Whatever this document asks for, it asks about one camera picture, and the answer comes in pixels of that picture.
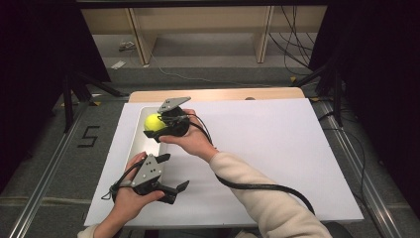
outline white table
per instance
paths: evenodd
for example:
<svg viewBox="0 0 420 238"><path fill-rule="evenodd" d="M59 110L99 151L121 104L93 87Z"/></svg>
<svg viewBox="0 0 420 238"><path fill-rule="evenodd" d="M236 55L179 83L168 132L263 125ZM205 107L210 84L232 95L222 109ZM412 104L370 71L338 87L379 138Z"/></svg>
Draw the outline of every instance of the white table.
<svg viewBox="0 0 420 238"><path fill-rule="evenodd" d="M175 187L190 180L190 184L174 205L154 202L128 226L161 229L255 225L207 164L177 146L160 148L153 139L142 139L144 114L160 105L125 105L85 225L101 222L111 210L113 202L100 197L121 176L127 161L142 150L158 154L160 149L171 154L164 165L162 183ZM363 219L307 99L191 101L181 107L196 110L219 150L239 155L279 184L303 193L320 220Z"/></svg>

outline yellow ball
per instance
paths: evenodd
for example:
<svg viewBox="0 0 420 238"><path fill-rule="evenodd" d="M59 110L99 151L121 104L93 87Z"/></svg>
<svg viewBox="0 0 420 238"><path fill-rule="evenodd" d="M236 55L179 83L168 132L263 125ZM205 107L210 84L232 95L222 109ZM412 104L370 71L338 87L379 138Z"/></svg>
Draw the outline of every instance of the yellow ball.
<svg viewBox="0 0 420 238"><path fill-rule="evenodd" d="M160 114L154 113L149 115L145 120L145 131L158 131L165 127L164 123L158 119Z"/></svg>

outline black cable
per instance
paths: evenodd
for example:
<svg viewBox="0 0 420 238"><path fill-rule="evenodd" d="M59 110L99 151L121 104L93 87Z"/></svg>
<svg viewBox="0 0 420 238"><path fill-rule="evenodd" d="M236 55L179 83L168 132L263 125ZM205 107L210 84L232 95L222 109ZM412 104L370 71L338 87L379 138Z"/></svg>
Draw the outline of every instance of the black cable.
<svg viewBox="0 0 420 238"><path fill-rule="evenodd" d="M312 44L315 44L314 40L312 40L311 36L309 36L308 33L306 33L306 36L308 36L309 40L312 42Z"/></svg>
<svg viewBox="0 0 420 238"><path fill-rule="evenodd" d="M101 197L101 199L103 200L109 200L111 199L111 197L113 197L113 199L115 199L115 195L117 194L118 189L120 188L120 184L123 181L123 179L135 168L140 168L143 163L145 162L145 160L141 160L135 164L133 164L131 167L129 167L124 173L123 175L120 177L120 179L118 179L114 184L111 185L111 187L109 187L109 191L108 193L106 193L105 195L103 195Z"/></svg>
<svg viewBox="0 0 420 238"><path fill-rule="evenodd" d="M204 131L204 129L202 127L200 127L199 125L197 125L193 122L189 122L189 124L198 128L207 137L207 140L210 142L210 144L213 145L213 142L211 141L210 136Z"/></svg>
<svg viewBox="0 0 420 238"><path fill-rule="evenodd" d="M300 47L299 47L299 51L300 51L300 53L301 53L301 55L302 55L302 57L303 57L303 59L304 59L304 61L306 62L306 58L305 58L305 56L303 55L303 53L302 53L302 51L300 50L301 49L301 47L303 47L303 45L301 44L301 42L300 42L300 40L299 40L299 38L297 37L297 34L296 34L296 15L297 15L297 9L296 9L296 6L293 6L293 25L290 23L290 21L289 21L289 19L288 19L288 17L287 17L287 15L286 15L286 13L285 13L285 11L284 11L284 8L283 8L283 6L281 6L281 11L283 12L283 14L284 14L284 17L286 18L286 21L287 21L287 24L289 25L289 28L290 28L290 35L289 35L289 42L290 42L290 39L291 39L291 36L292 35L294 35L294 37L295 37L295 39L296 39L296 43L297 43L297 45L299 45Z"/></svg>
<svg viewBox="0 0 420 238"><path fill-rule="evenodd" d="M284 39L286 42L288 42L288 40L281 34L281 33L278 33L280 36L281 36L281 38L282 39ZM294 47L301 47L301 48L303 48L303 49L305 49L305 50L308 50L308 51L313 51L313 49L310 49L310 48L307 48L307 47L303 47L303 46L299 46L299 45L296 45L296 44L294 44L294 43L292 43L292 42L289 42L291 45L293 45Z"/></svg>
<svg viewBox="0 0 420 238"><path fill-rule="evenodd" d="M283 61L284 61L284 67L287 69L287 71L289 71L290 73L292 73L292 74L296 74L296 75L302 75L302 76L306 76L306 75L308 75L308 74L304 74L304 73L297 73L297 72L294 72L294 71L292 71L292 70L290 70L290 68L288 68L288 66L287 66L287 63L286 63L286 56L288 56L288 57L290 57L291 59L293 59L293 60L295 60L296 62L298 62L298 63L300 63L301 65L303 65L303 66L305 66L305 67L308 67L308 65L306 65L304 62L302 62L302 61L300 61L299 59L297 59L294 55L292 55L291 53L289 53L288 51L287 51L287 49L285 49L285 48L283 48L275 39L274 39L274 37L271 35L271 34L268 34L270 37L271 37L271 39L272 39L272 41L277 45L277 47L281 50L281 51L283 51L284 52L284 55L283 55Z"/></svg>
<svg viewBox="0 0 420 238"><path fill-rule="evenodd" d="M210 132L209 132L209 130L207 129L207 126L206 126L206 124L203 122L203 120L201 120L201 118L200 117L198 117L197 115L195 115L195 114L186 114L186 115L188 115L188 116L193 116L193 117L195 117L195 118L197 118L200 122L201 122L201 125L203 125L203 127L204 127L204 129L206 130L205 132L206 133L204 133L204 135L206 135L206 137L207 137L207 139L209 140L209 142L210 142L210 144L211 145L213 145L213 141L212 141L212 139L211 139L211 136L210 136Z"/></svg>
<svg viewBox="0 0 420 238"><path fill-rule="evenodd" d="M285 55L287 55L288 57L290 57L291 59L295 60L296 62L300 63L302 66L308 67L307 64L305 64L304 62L302 62L301 60L297 59L294 55L292 55L290 52L288 52L284 47L282 47L271 34L268 34L272 41L275 43L275 45L284 52Z"/></svg>
<svg viewBox="0 0 420 238"><path fill-rule="evenodd" d="M227 181L223 178L220 178L216 175L216 178L221 182L223 185L228 186L233 189L239 189L239 190L276 190L276 191L284 191L290 194L293 194L297 196L300 200L305 203L305 205L308 207L308 210L310 210L315 215L315 210L312 207L312 204L309 202L309 200L299 191L290 188L288 186L278 185L278 184L250 184L250 183L234 183L231 181Z"/></svg>
<svg viewBox="0 0 420 238"><path fill-rule="evenodd" d="M203 120L201 120L201 118L199 118L195 114L187 114L187 115L188 116L194 116L194 117L196 117L201 122L201 124L203 125L203 127L205 128L205 130L202 127L200 127L199 125L197 125L197 124L195 124L195 123L193 123L191 121L189 122L189 124L191 124L192 126L198 128L207 137L207 139L209 140L210 144L213 145L213 142L212 142L211 137L210 137L210 133L209 133L209 131L208 131L205 123L203 122ZM225 185L227 187L230 187L230 188L233 188L233 189L241 189L241 190L244 190L244 189L248 189L248 190L278 190L278 191L284 191L284 192L293 194L293 195L297 196L299 199L301 199L305 203L305 205L308 207L308 209L313 214L315 214L315 210L314 210L312 204L309 202L309 200L302 193L300 193L299 191L297 191L297 190L295 190L293 188L290 188L290 187L287 187L287 186L283 186L283 185L278 185L278 184L234 183L234 182L231 182L231 181L227 181L227 180L225 180L223 178L220 178L217 175L216 175L216 178L223 185Z"/></svg>
<svg viewBox="0 0 420 238"><path fill-rule="evenodd" d="M308 60L310 60L309 55L306 53L305 49L303 48L302 43L300 42L299 38L297 37L297 30L296 30L296 17L297 17L297 7L293 6L293 29L294 29L294 37L296 38L297 45L300 46L300 49L305 53L305 55L308 57Z"/></svg>

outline electrical cable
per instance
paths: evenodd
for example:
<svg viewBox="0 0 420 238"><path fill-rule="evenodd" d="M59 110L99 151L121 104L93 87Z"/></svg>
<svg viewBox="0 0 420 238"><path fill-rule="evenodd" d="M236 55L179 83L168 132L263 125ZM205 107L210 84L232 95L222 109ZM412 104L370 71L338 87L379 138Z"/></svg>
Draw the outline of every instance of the electrical cable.
<svg viewBox="0 0 420 238"><path fill-rule="evenodd" d="M300 49L302 49L302 51L308 57L308 60L310 60L309 55L306 53L305 48L303 47L302 43L300 42L299 38L297 37L296 17L297 17L297 7L296 6L293 6L293 29L294 29L294 37L296 38L296 43L300 46L299 51L300 51Z"/></svg>
<svg viewBox="0 0 420 238"><path fill-rule="evenodd" d="M200 122L201 122L201 124L203 125L203 127L204 127L204 129L205 129L205 133L204 133L204 135L207 137L207 139L209 140L209 142L210 142L210 144L213 146L213 141L212 141L212 139L211 139L211 136L210 136L210 132L209 132L209 130L207 129L207 127L206 127L206 124L204 124L204 122L203 122L203 120L201 120L201 118L200 117L198 117L197 115L195 115L195 114L186 114L186 115L188 115L188 116L193 116L193 117L195 117L195 118L197 118Z"/></svg>
<svg viewBox="0 0 420 238"><path fill-rule="evenodd" d="M299 47L299 51L300 51L300 53L301 53L301 55L302 55L302 57L304 58L304 61L306 61L306 59L305 59L305 57L304 57L304 55L303 55L303 53L302 53L302 51L300 50L302 47L303 47L303 45L302 45L302 43L300 42L300 40L299 40L299 38L297 37L297 33L296 33L296 16L297 16L297 8L296 8L296 6L293 6L293 24L291 24L290 23L290 21L289 21L289 19L288 19L288 17L287 17L287 15L286 15L286 13L285 13L285 11L284 11L284 8L283 8L283 6L281 6L281 11L283 12L283 14L284 14L284 17L285 17L285 19L286 19L286 21L287 21L287 24L288 24L288 26L289 26L289 28L290 28L290 36L289 36L289 42L290 42L290 40L291 40L291 36L293 36L294 35L294 37L295 37L295 39L296 39L296 43L297 43L297 45L299 45L300 47ZM305 53L305 55L308 57L308 59L309 59L309 55L307 55L306 54L306 51L305 51L305 49L302 49L303 50L303 52Z"/></svg>
<svg viewBox="0 0 420 238"><path fill-rule="evenodd" d="M314 40L312 40L311 36L309 36L308 33L306 33L306 36L308 36L309 40L312 42L312 44L315 44Z"/></svg>
<svg viewBox="0 0 420 238"><path fill-rule="evenodd" d="M157 63L157 67L160 70L160 72L163 73L163 74L165 74L165 75L168 75L168 76L177 76L177 77L180 77L180 78L186 79L186 80L205 81L205 82L211 82L211 83L227 83L227 84L235 84L235 85L240 85L240 86L274 87L274 85L261 84L261 83L240 83L240 82L235 82L235 81L212 80L212 79L206 79L206 78L202 78L202 77L186 77L186 76L180 75L178 73L166 72L166 71L164 71L160 67L160 65L158 63L158 60L155 58L155 56L152 53L152 51L149 48L149 46L147 46L146 41L145 41L145 49L147 49L147 51L149 52L149 54L151 54L152 59Z"/></svg>
<svg viewBox="0 0 420 238"><path fill-rule="evenodd" d="M204 122L201 119L199 119L199 120L202 123L203 127L206 128L206 131L208 133L207 127L205 126ZM200 131L205 134L205 136L209 140L210 144L213 145L213 143L211 142L211 139L210 139L210 134L207 134L206 131L204 131L204 129L201 128L199 125L197 125L195 123L192 123L192 122L190 122L190 124L199 128ZM227 181L223 178L220 178L217 175L215 175L215 176L221 184L223 184L223 185L225 185L229 188L233 188L233 189L239 189L239 190L276 190L276 191L283 191L283 192L293 194L296 197L298 197L300 200L302 200L303 203L305 203L308 210L310 210L315 215L315 210L314 210L312 204L309 202L309 200L302 193L300 193L299 191L297 191L297 190L295 190L291 187L283 186L283 185L279 185L279 184L235 183L235 182Z"/></svg>
<svg viewBox="0 0 420 238"><path fill-rule="evenodd" d="M287 42L287 39L281 34L281 33L278 33L279 35L280 35L280 37L284 40L284 41L286 41ZM307 48L307 47L303 47L303 46L299 46L299 45L296 45L296 44L294 44L294 43L292 43L292 42L290 42L290 44L291 45L293 45L294 47L298 47L298 48L304 48L305 50L308 50L308 51L313 51L312 49L310 49L310 48Z"/></svg>
<svg viewBox="0 0 420 238"><path fill-rule="evenodd" d="M133 169L135 169L135 168L140 168L142 165L143 165L143 163L145 162L145 160L141 160L141 161L139 161L139 162L137 162L137 163L135 163L135 164L133 164L131 167L129 167L124 173L123 173L123 175L120 177L120 179L118 179L113 185L111 185L110 187L109 187L109 191L108 191L108 193L106 193L105 195L103 195L102 197L101 197L101 199L103 199L103 200L109 200L109 199L111 199L111 197L112 197L112 199L113 200L115 200L115 196L117 195L117 191L118 191L118 189L120 188L120 184L121 184L121 182L123 181L123 179L133 170Z"/></svg>
<svg viewBox="0 0 420 238"><path fill-rule="evenodd" d="M294 55L292 55L290 52L288 52L284 47L282 47L271 34L268 34L272 41L275 43L275 45L284 52L285 55L287 55L288 57L290 57L291 59L295 60L296 62L300 63L302 66L308 67L308 65L305 62L302 62L301 60L297 59Z"/></svg>

